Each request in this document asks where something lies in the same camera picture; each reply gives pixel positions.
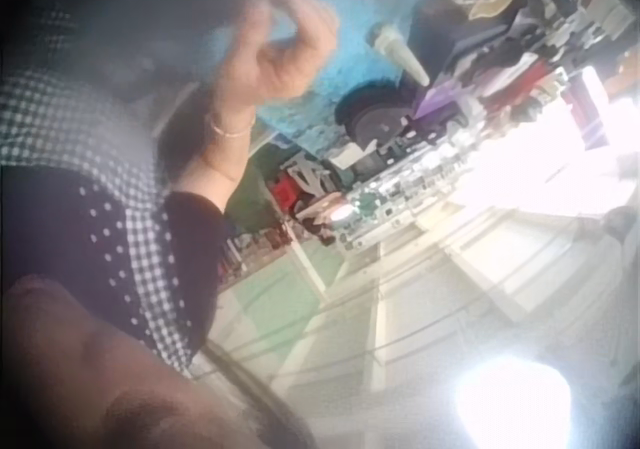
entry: sleeve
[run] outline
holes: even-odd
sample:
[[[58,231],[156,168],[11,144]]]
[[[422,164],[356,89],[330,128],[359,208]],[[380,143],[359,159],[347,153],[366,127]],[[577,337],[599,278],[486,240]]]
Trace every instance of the sleeve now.
[[[220,210],[202,196],[174,192],[165,201],[165,211],[181,296],[191,321],[190,345],[195,352],[204,344],[213,323],[218,263],[228,231]]]

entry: woman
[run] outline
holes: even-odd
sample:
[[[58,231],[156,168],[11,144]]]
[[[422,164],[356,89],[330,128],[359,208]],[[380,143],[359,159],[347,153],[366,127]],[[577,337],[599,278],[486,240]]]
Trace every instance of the woman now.
[[[256,106],[303,94],[335,48],[330,9],[278,1],[296,39],[269,44],[268,0],[248,4],[213,85],[210,143],[168,190],[147,133],[101,88],[41,67],[4,76],[3,362],[62,447],[311,444],[304,430],[268,427],[278,410],[257,436],[242,430],[177,372],[212,323],[221,214]]]

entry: gold bracelet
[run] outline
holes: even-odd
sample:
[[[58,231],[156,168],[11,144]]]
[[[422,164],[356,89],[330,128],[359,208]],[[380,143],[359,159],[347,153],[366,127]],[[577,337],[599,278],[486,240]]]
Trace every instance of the gold bracelet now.
[[[215,123],[213,122],[213,118],[211,117],[211,114],[207,114],[207,116],[205,117],[205,120],[207,124],[209,124],[209,127],[213,129],[213,132],[215,132],[216,134],[219,134],[222,137],[226,137],[229,139],[236,139],[238,137],[244,137],[251,132],[251,129],[253,129],[253,126],[256,123],[256,116],[253,116],[253,120],[251,121],[251,124],[249,124],[249,128],[245,129],[242,132],[223,131],[222,129],[220,129],[218,126],[215,125]]]

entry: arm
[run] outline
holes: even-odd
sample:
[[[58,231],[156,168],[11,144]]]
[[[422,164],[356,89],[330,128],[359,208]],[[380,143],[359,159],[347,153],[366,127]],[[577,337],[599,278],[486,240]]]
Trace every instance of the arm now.
[[[201,195],[224,211],[249,156],[256,106],[301,96],[335,49],[338,19],[316,0],[279,0],[298,27],[291,43],[269,43],[272,8],[253,0],[238,24],[214,84],[206,130],[213,142],[176,191]]]

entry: polka dot top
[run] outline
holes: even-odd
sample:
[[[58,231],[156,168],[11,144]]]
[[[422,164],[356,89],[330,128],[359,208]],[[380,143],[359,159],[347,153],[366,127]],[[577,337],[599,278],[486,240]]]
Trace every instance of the polka dot top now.
[[[60,282],[89,312],[163,358],[134,277],[125,209],[99,184],[58,168],[2,168],[2,288],[29,274]],[[170,194],[154,221],[186,367],[216,302],[222,215],[208,200]]]

